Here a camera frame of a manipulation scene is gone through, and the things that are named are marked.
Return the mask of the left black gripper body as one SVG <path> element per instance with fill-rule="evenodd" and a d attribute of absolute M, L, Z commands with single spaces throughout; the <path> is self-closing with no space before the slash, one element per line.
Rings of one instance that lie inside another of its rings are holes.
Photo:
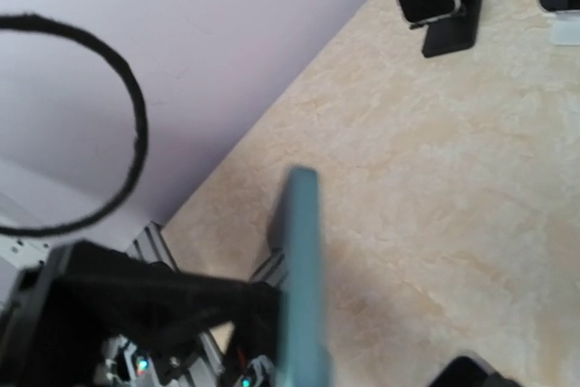
<path fill-rule="evenodd" d="M 103 347 L 128 338 L 158 351 L 162 330 L 196 299 L 252 295 L 251 283 L 187 274 L 87 241 L 22 270 L 1 315 L 4 386 L 93 386 Z"/>

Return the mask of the teal phone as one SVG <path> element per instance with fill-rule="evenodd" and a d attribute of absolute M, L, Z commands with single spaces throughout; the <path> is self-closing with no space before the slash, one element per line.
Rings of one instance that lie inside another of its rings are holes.
<path fill-rule="evenodd" d="M 286 174 L 268 225 L 267 242 L 284 257 L 277 338 L 278 386 L 329 386 L 324 295 L 324 233 L 316 170 L 293 166 Z"/>

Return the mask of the black folding phone stand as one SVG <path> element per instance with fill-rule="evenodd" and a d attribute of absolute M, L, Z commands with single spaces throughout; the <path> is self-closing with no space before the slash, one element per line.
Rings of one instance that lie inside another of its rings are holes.
<path fill-rule="evenodd" d="M 414 24 L 411 30 L 427 27 L 421 53 L 433 58 L 468 50 L 477 41 L 483 0 L 460 0 L 457 13 L 428 24 Z"/>

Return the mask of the white folding phone stand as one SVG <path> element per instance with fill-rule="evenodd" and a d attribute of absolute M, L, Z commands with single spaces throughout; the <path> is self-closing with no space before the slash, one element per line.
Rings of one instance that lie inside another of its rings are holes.
<path fill-rule="evenodd" d="M 555 46 L 579 46 L 580 14 L 578 12 L 555 13 L 549 42 Z"/>

